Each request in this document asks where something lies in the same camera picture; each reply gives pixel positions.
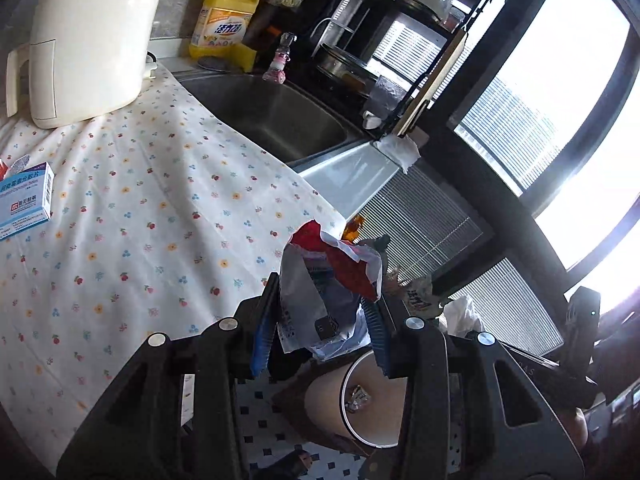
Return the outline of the person's right hand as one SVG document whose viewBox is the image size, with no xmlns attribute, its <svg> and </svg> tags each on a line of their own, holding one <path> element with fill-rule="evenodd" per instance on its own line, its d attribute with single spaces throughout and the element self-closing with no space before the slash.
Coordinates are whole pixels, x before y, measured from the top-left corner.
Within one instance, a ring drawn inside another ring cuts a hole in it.
<svg viewBox="0 0 640 480">
<path fill-rule="evenodd" d="M 576 450 L 582 452 L 589 439 L 584 412 L 580 408 L 571 408 L 570 410 L 558 411 L 556 416 L 570 436 Z"/>
</svg>

